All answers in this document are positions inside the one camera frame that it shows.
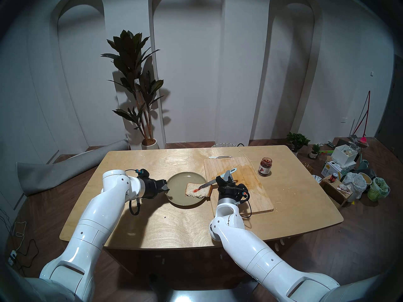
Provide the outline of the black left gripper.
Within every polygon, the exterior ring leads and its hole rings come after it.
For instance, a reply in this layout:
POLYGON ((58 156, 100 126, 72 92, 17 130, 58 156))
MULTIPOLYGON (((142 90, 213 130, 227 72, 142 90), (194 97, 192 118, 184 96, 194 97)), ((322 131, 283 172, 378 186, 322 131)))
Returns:
POLYGON ((153 199, 158 194, 170 190, 167 186, 167 181, 164 179, 154 180, 150 178, 140 178, 140 180, 145 185, 144 194, 142 195, 143 199, 153 199))

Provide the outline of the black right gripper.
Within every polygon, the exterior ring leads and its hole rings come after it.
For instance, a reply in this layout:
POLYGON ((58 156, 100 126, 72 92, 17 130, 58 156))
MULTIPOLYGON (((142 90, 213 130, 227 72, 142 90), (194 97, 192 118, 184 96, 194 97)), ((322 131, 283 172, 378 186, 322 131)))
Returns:
POLYGON ((224 176, 224 178, 217 176, 217 185, 219 193, 217 205, 229 203, 239 206, 249 202, 250 193, 247 187, 244 184, 234 185, 232 175, 224 176))

